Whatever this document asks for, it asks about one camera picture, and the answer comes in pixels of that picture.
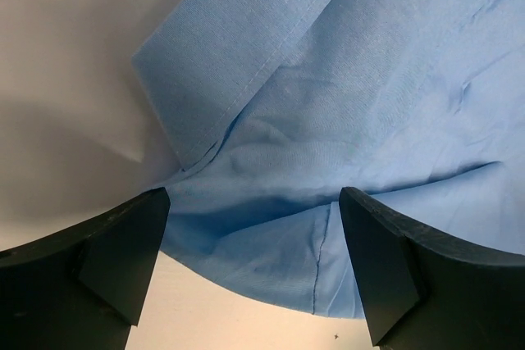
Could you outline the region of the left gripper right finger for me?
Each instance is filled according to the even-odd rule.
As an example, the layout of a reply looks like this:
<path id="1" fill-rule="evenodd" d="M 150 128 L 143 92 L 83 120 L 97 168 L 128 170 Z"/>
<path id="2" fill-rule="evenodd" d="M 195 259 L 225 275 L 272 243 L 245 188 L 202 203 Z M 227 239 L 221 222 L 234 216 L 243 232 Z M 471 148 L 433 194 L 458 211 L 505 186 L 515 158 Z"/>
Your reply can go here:
<path id="1" fill-rule="evenodd" d="M 380 349 L 521 349 L 524 258 L 459 239 L 356 188 L 340 192 L 345 242 Z"/>

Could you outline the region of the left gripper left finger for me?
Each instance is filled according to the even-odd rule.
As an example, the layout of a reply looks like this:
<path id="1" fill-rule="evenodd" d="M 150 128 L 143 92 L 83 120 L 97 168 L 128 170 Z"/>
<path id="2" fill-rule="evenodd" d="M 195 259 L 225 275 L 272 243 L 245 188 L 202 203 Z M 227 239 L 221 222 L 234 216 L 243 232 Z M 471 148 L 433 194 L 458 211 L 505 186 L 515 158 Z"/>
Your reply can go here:
<path id="1" fill-rule="evenodd" d="M 3 349 L 123 349 L 139 323 L 170 200 L 154 189 L 1 253 Z"/>

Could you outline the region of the light blue long sleeve shirt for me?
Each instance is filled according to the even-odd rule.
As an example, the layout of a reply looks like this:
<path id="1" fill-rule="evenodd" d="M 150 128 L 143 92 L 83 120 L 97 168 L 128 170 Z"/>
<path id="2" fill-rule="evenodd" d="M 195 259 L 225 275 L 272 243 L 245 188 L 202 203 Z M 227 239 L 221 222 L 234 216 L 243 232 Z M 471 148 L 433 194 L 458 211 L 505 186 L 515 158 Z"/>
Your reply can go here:
<path id="1" fill-rule="evenodd" d="M 524 251 L 524 0 L 182 0 L 133 65 L 180 164 L 162 251 L 226 289 L 362 317 L 345 187 Z"/>

